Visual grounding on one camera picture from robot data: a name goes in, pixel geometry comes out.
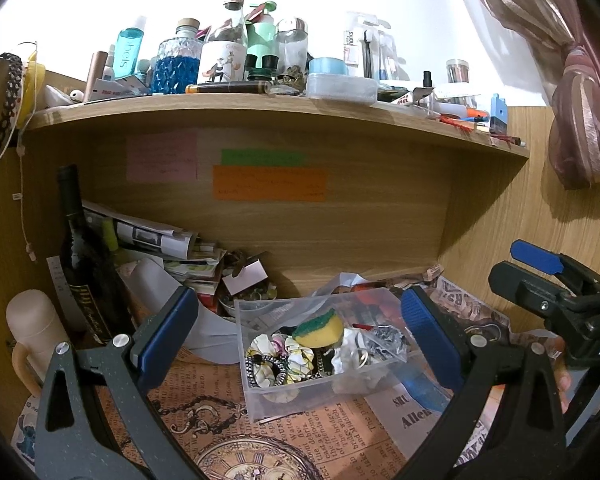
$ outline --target green sticky note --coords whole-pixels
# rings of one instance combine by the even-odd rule
[[[248,148],[222,150],[223,166],[284,166],[299,168],[304,166],[304,153],[285,152],[282,150],[260,150]]]

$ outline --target curtain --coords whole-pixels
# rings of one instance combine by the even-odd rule
[[[549,162],[566,189],[600,182],[600,28],[578,0],[481,0],[530,44],[555,114]]]

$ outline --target yellow and green sponge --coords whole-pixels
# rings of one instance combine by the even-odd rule
[[[324,348],[337,343],[343,332],[342,320],[336,311],[331,309],[321,316],[301,323],[291,336],[307,348]]]

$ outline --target blue liquid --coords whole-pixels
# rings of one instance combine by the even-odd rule
[[[187,85],[198,80],[200,60],[189,56],[167,56],[155,63],[151,91],[163,94],[184,94]]]
[[[126,77],[136,71],[140,44],[144,32],[139,28],[121,30],[113,55],[113,72],[116,79]]]

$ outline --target clear plastic box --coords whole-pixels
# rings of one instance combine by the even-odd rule
[[[244,353],[257,335],[271,335],[281,326],[297,326],[305,319],[319,316],[331,308],[335,309],[345,326],[350,327],[353,323],[375,326],[392,324],[402,329],[409,344],[406,361],[394,356],[352,372],[301,383],[270,388],[249,386]],[[293,300],[237,300],[235,311],[242,389],[251,422],[314,410],[351,397],[367,396],[412,380],[424,368],[422,352],[400,315],[400,300],[386,288]],[[365,337],[375,340],[368,334]]]
[[[306,80],[306,96],[371,106],[378,101],[378,82],[352,75],[313,73]]]

